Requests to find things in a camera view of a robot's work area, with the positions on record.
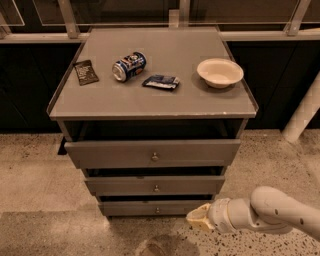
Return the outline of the grey bottom drawer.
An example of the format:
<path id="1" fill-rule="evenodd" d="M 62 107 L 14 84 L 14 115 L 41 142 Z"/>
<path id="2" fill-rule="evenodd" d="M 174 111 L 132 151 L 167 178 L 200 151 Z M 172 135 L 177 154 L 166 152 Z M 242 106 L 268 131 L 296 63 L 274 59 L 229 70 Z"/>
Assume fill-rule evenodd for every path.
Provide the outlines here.
<path id="1" fill-rule="evenodd" d="M 169 216 L 186 215 L 206 204 L 205 200 L 116 201 L 99 204 L 105 216 Z"/>

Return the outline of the grey drawer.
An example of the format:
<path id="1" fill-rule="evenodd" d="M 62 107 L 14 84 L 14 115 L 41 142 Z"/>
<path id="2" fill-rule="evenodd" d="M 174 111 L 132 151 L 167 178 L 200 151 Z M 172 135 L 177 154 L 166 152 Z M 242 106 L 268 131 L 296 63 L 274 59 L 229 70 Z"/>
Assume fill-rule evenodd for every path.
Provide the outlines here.
<path id="1" fill-rule="evenodd" d="M 97 196 L 203 195 L 220 191 L 223 176 L 92 177 L 85 183 Z"/>
<path id="2" fill-rule="evenodd" d="M 116 201 L 99 204 L 105 216 L 169 216 L 186 215 L 206 204 L 205 200 Z"/>
<path id="3" fill-rule="evenodd" d="M 228 166 L 239 139 L 67 142 L 78 169 Z"/>

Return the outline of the white paper bowl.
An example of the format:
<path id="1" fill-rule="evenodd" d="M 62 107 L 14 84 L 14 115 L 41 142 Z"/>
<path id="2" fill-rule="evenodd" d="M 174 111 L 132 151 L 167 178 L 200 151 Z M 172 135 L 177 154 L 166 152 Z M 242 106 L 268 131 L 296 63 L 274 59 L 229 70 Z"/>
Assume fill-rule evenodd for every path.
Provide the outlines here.
<path id="1" fill-rule="evenodd" d="M 237 63 L 221 58 L 202 61 L 197 66 L 197 73 L 208 86 L 218 89 L 236 84 L 244 76 L 243 69 Z"/>

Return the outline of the blue soda can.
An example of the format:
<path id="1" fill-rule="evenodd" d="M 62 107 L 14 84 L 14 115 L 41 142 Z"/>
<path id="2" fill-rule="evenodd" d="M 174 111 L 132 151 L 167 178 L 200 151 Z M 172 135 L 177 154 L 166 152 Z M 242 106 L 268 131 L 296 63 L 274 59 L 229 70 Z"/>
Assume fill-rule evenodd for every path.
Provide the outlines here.
<path id="1" fill-rule="evenodd" d="M 147 59 L 141 52 L 133 52 L 115 62 L 112 72 L 117 81 L 126 82 L 140 74 L 147 64 Z"/>

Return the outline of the blue white snack packet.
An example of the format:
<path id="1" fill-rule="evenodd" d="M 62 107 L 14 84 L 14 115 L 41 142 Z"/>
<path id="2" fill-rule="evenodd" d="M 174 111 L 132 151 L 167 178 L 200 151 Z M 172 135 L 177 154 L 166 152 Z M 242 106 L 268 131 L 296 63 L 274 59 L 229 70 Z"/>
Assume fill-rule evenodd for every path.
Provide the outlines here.
<path id="1" fill-rule="evenodd" d="M 152 75 L 147 78 L 142 85 L 164 90 L 174 90 L 178 87 L 180 79 L 175 76 Z"/>

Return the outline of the grey top drawer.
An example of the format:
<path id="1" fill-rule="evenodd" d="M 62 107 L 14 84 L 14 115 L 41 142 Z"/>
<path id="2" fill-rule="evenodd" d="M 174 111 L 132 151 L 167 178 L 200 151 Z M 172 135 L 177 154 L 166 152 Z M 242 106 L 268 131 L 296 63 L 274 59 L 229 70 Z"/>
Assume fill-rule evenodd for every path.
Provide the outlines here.
<path id="1" fill-rule="evenodd" d="M 67 142 L 78 169 L 228 166 L 239 139 Z"/>

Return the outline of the dark brown snack packet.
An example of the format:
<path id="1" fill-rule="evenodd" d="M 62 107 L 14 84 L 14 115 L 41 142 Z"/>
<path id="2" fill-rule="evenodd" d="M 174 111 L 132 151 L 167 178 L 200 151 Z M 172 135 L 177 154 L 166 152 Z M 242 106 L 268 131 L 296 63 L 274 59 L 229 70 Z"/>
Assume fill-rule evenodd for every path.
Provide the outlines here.
<path id="1" fill-rule="evenodd" d="M 78 81 L 81 86 L 99 81 L 90 60 L 74 63 L 73 67 L 75 68 Z"/>

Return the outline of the grey drawer cabinet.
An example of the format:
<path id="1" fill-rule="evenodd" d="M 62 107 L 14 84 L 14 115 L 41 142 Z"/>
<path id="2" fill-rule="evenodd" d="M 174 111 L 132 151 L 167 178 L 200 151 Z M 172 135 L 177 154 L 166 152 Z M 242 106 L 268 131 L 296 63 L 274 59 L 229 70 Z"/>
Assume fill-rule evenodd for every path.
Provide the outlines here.
<path id="1" fill-rule="evenodd" d="M 112 72 L 115 62 L 133 52 L 147 59 L 145 69 L 126 82 Z M 67 142 L 239 139 L 258 110 L 246 82 L 226 89 L 209 87 L 197 74 L 209 58 L 230 58 L 228 46 L 206 31 L 175 37 L 135 37 L 104 41 L 95 33 L 77 52 L 90 60 L 99 81 L 81 86 L 68 70 L 47 113 L 59 124 Z M 174 90 L 144 87 L 152 75 L 180 79 Z M 223 176 L 228 166 L 79 169 L 92 177 Z M 98 201 L 212 200 L 216 194 L 97 196 Z"/>

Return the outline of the white diagonal post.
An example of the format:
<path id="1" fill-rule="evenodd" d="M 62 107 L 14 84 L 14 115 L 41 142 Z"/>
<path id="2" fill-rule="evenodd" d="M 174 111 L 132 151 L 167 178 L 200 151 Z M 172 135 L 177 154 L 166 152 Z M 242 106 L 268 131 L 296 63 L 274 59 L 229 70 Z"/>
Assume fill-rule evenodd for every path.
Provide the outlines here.
<path id="1" fill-rule="evenodd" d="M 289 142 L 295 142 L 320 109 L 320 72 L 290 118 L 282 135 Z"/>

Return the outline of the grey middle drawer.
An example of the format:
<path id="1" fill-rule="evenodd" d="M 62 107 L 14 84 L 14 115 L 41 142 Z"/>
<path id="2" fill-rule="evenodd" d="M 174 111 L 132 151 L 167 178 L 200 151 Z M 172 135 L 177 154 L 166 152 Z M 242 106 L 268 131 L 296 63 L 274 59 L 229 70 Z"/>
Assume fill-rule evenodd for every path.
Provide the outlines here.
<path id="1" fill-rule="evenodd" d="M 92 177 L 85 183 L 97 196 L 203 195 L 220 191 L 223 176 Z"/>

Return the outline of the metal window rail frame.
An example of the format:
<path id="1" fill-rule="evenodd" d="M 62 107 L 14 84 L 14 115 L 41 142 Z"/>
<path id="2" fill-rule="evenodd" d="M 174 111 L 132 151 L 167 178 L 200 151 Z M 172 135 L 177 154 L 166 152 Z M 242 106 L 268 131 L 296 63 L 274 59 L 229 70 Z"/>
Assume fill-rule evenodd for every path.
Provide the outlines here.
<path id="1" fill-rule="evenodd" d="M 157 24 L 102 24 L 91 25 L 82 33 L 75 21 L 75 14 L 69 0 L 57 0 L 58 13 L 61 15 L 64 32 L 58 33 L 14 33 L 11 28 L 24 25 L 15 0 L 0 0 L 1 41 L 5 44 L 41 44 L 41 43 L 83 43 L 98 33 L 104 41 L 135 37 L 175 37 L 189 32 L 191 35 L 206 31 L 222 42 L 230 41 L 314 41 L 320 40 L 320 27 L 317 21 L 308 23 L 307 17 L 319 16 L 320 0 L 297 0 L 290 19 L 283 29 L 265 30 L 263 25 L 252 23 L 192 23 L 180 10 L 169 12 L 169 21 L 164 26 Z"/>

